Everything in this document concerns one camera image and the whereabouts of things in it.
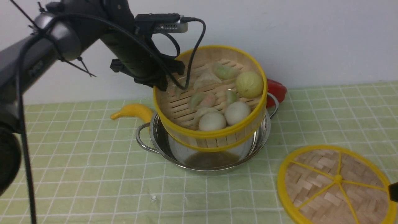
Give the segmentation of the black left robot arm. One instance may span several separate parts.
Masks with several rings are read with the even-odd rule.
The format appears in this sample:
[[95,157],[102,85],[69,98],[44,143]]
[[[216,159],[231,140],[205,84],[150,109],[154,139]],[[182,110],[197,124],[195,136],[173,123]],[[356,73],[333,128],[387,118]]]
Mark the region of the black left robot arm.
[[101,40],[116,56],[114,72],[134,78],[138,84],[165,91],[167,78],[183,75],[185,65],[175,56],[162,54],[153,34],[183,34],[187,18],[180,14],[138,14],[133,16],[126,0],[61,0],[50,2],[34,20],[33,33],[1,51],[1,194],[19,171],[22,150],[17,112],[15,69],[20,69],[21,91],[26,92],[57,60],[70,62]]

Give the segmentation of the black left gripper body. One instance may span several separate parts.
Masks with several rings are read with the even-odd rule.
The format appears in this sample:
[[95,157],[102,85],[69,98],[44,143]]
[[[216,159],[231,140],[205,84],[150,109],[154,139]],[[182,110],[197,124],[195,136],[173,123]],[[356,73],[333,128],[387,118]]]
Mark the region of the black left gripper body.
[[[126,30],[122,32],[111,26],[101,37],[101,41],[117,57],[110,65],[114,72],[127,74],[133,77],[136,83],[151,88],[157,87],[161,91],[168,88],[168,79],[173,74],[184,74],[184,63],[175,56],[161,53],[152,40],[154,34],[140,34],[134,20],[109,21]],[[177,41],[171,34],[162,34],[172,41],[179,55],[180,46]]]

